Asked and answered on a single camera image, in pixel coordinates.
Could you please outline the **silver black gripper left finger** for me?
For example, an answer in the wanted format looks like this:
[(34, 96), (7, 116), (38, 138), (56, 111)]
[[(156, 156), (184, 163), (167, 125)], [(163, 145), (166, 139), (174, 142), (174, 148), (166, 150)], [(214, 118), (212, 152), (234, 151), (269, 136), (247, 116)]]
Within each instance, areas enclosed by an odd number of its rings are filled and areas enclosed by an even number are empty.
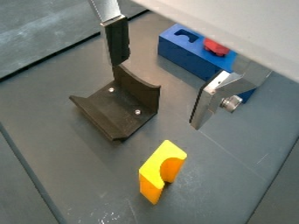
[(120, 12), (118, 0), (88, 0), (88, 3), (104, 28), (111, 65), (115, 67), (130, 58), (127, 17)]

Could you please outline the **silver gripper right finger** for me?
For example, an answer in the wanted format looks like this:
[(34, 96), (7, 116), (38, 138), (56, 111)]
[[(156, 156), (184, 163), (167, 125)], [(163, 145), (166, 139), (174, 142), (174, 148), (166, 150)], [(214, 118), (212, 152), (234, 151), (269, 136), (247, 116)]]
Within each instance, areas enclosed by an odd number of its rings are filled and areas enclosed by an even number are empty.
[(222, 106), (234, 111), (239, 102), (237, 95), (258, 88), (273, 70), (239, 55), (233, 64), (233, 73), (222, 71), (202, 86), (191, 112), (190, 124), (198, 130)]

